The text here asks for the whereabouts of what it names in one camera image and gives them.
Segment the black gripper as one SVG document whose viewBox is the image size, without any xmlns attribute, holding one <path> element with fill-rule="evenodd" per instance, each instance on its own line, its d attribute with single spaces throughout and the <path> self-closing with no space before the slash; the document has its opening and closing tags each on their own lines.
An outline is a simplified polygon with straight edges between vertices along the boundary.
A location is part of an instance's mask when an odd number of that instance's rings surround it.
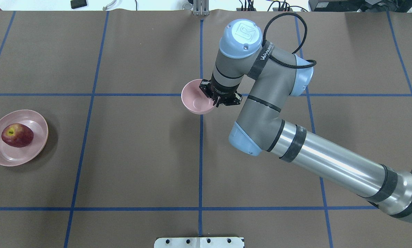
<svg viewBox="0 0 412 248">
<path fill-rule="evenodd" d="M 233 106 L 240 105 L 242 94 L 237 92 L 240 83 L 235 86 L 223 86 L 216 80 L 203 80 L 200 83 L 200 89 L 206 97 L 213 100 L 213 106 L 218 108 L 219 105 Z"/>
</svg>

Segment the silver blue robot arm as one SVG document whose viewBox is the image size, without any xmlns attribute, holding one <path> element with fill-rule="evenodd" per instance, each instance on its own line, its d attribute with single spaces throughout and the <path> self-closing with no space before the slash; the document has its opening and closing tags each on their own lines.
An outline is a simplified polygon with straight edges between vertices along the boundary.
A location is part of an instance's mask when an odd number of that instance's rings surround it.
<svg viewBox="0 0 412 248">
<path fill-rule="evenodd" d="M 384 214 L 412 223 L 412 169 L 397 171 L 286 119 L 290 98 L 305 93 L 316 62 L 267 40 L 250 19 L 225 25 L 213 71 L 197 85 L 211 107 L 242 105 L 229 142 L 251 156 L 262 152 L 297 165 L 364 199 Z"/>
</svg>

